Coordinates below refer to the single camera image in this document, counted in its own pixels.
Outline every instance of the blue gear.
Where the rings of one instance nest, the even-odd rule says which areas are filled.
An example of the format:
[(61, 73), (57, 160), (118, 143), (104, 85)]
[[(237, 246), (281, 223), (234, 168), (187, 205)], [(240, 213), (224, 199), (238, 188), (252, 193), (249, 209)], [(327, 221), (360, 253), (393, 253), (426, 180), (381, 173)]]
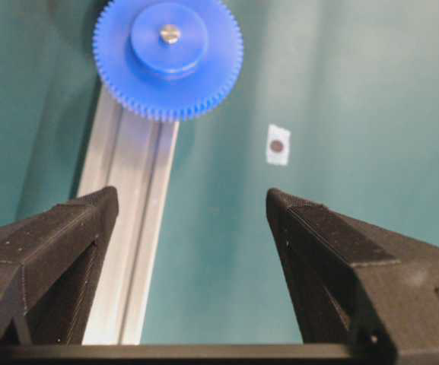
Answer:
[[(180, 30), (175, 44), (161, 39), (167, 24)], [(221, 0), (112, 0), (94, 31), (94, 58), (124, 107), (153, 120), (186, 120), (231, 92), (243, 38)]]

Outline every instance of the green surface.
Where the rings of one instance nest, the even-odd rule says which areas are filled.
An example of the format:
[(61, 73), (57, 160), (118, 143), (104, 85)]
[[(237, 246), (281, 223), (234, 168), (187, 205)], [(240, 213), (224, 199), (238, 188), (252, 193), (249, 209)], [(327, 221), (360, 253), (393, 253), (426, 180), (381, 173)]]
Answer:
[[(270, 187), (439, 245), (439, 1), (227, 4), (243, 73), (180, 126), (145, 343), (300, 340)], [(266, 163), (270, 123), (292, 132), (288, 167)]]
[(95, 0), (0, 0), (0, 225), (74, 192), (94, 114)]

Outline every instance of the screw head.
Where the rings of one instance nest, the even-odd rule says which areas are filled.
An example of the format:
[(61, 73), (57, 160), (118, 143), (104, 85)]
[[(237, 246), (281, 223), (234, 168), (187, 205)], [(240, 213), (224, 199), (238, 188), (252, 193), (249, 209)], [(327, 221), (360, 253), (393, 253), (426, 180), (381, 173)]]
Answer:
[(180, 32), (180, 29), (177, 28), (177, 26), (175, 26), (173, 24), (164, 25), (164, 27), (161, 28), (161, 31), (160, 31), (161, 39), (166, 44), (177, 43), (179, 41), (181, 35), (182, 34)]

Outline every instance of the white paper square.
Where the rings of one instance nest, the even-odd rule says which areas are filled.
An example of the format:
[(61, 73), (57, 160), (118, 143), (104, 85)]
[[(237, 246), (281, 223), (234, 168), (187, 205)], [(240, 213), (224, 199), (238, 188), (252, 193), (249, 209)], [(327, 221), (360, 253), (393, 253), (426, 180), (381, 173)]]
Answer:
[(290, 131), (270, 124), (266, 140), (266, 162), (287, 166), (290, 156)]

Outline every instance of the green mat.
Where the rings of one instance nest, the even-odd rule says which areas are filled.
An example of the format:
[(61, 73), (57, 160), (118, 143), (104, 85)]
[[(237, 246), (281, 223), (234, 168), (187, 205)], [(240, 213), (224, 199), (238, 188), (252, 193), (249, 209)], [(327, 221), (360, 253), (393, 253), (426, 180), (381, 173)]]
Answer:
[[(296, 342), (278, 187), (439, 245), (439, 1), (229, 0), (239, 83), (180, 126), (145, 343)], [(266, 163), (269, 124), (289, 165)]]
[(103, 1), (0, 0), (0, 226), (75, 193), (98, 91)]

